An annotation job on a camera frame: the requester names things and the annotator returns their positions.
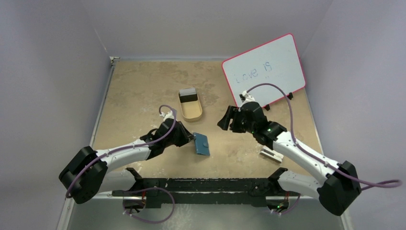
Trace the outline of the pink framed whiteboard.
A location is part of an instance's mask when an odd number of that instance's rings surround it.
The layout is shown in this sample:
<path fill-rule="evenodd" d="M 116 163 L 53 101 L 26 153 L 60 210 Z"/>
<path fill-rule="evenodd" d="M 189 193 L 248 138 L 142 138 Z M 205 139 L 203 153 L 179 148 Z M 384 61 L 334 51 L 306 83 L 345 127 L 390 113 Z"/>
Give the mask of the pink framed whiteboard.
<path fill-rule="evenodd" d="M 281 88 L 285 94 L 294 93 L 306 85 L 306 79 L 292 34 L 245 51 L 222 63 L 222 69 L 236 106 L 242 105 L 240 95 L 250 92 L 262 107 L 281 98 L 282 93 L 263 83 Z"/>

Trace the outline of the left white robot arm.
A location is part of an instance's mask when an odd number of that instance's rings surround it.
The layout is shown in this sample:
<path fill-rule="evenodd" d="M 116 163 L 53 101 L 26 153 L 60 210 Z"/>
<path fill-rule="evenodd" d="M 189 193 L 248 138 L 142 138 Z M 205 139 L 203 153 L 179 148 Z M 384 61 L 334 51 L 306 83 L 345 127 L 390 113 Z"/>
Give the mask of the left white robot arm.
<path fill-rule="evenodd" d="M 170 118 L 129 144 L 101 150 L 90 146 L 81 148 L 58 178 L 67 190 L 65 197 L 83 204 L 100 192 L 105 176 L 111 171 L 133 162 L 147 161 L 162 154 L 167 147 L 182 147 L 194 139 L 182 122 Z"/>

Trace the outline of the tan oval tray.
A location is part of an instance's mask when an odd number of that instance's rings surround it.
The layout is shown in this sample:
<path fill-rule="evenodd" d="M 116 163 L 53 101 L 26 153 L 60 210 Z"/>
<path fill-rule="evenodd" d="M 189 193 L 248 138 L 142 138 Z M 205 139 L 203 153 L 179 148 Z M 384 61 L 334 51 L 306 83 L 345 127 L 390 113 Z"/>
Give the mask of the tan oval tray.
<path fill-rule="evenodd" d="M 185 121 L 198 121 L 203 115 L 203 109 L 198 93 L 190 96 L 179 97 L 181 113 Z"/>

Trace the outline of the white black eraser block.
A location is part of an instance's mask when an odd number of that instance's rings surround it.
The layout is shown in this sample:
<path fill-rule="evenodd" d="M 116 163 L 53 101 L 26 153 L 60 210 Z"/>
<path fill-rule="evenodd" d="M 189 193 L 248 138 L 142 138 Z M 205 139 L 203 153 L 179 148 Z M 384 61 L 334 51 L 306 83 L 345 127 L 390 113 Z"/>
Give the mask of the white black eraser block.
<path fill-rule="evenodd" d="M 264 157 L 271 159 L 277 163 L 282 163 L 284 156 L 266 146 L 263 146 L 262 149 L 260 150 L 260 155 L 263 155 Z"/>

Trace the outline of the blue card holder wallet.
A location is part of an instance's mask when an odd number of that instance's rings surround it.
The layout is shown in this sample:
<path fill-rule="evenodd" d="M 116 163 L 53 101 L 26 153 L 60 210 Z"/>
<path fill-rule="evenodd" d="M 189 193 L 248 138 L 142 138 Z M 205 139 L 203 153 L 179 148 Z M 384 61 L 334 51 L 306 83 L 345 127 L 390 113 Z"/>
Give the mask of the blue card holder wallet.
<path fill-rule="evenodd" d="M 196 154 L 210 156 L 209 143 L 206 135 L 193 133 Z"/>

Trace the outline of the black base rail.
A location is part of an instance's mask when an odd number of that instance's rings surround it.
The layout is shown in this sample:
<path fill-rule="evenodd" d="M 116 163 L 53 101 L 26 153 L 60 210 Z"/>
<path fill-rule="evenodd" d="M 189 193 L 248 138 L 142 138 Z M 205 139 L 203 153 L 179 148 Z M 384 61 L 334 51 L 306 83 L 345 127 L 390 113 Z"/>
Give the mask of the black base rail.
<path fill-rule="evenodd" d="M 265 178 L 143 178 L 132 168 L 135 183 L 112 192 L 124 199 L 126 209 L 160 208 L 163 204 L 250 205 L 282 212 L 294 204 L 295 192 L 277 184 L 278 169 Z"/>

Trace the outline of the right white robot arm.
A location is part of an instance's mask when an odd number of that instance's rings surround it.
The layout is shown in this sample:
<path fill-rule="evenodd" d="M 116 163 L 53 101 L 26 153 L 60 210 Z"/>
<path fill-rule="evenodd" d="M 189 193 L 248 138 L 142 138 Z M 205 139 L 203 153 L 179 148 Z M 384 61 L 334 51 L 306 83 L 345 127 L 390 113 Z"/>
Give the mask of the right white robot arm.
<path fill-rule="evenodd" d="M 257 102 L 248 102 L 241 108 L 229 106 L 217 125 L 222 130 L 251 133 L 259 144 L 288 157 L 310 174 L 304 176 L 286 170 L 269 181 L 269 189 L 275 195 L 284 191 L 300 193 L 318 199 L 328 212 L 340 216 L 361 194 L 360 183 L 346 177 L 358 178 L 352 163 L 339 163 L 293 140 L 284 126 L 267 119 Z"/>

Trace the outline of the credit cards stack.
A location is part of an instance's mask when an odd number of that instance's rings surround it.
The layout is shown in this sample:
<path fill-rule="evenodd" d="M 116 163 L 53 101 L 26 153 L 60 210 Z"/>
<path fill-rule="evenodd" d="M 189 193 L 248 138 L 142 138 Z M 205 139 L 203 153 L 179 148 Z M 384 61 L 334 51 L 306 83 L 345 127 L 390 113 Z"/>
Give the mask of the credit cards stack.
<path fill-rule="evenodd" d="M 189 88 L 184 88 L 179 90 L 179 96 L 190 96 L 190 95 L 195 95 L 197 94 L 197 91 L 194 87 L 189 87 Z"/>

